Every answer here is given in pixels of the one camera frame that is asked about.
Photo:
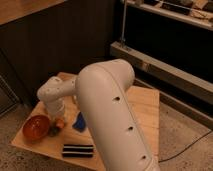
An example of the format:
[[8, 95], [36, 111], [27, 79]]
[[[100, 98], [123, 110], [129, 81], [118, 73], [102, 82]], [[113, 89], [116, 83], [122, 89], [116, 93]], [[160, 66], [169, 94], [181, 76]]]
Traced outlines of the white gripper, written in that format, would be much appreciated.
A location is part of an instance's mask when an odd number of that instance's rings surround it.
[[62, 98], [47, 102], [46, 110], [52, 119], [64, 118], [65, 104]]

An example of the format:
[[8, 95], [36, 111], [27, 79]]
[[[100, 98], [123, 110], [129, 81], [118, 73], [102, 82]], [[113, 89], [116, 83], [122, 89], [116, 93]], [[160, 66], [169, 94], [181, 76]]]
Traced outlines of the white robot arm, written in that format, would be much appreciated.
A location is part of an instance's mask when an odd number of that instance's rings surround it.
[[67, 81], [51, 77], [37, 97], [54, 116], [64, 111], [65, 96], [76, 97], [106, 171], [160, 171], [126, 97], [134, 78], [123, 59], [97, 62]]

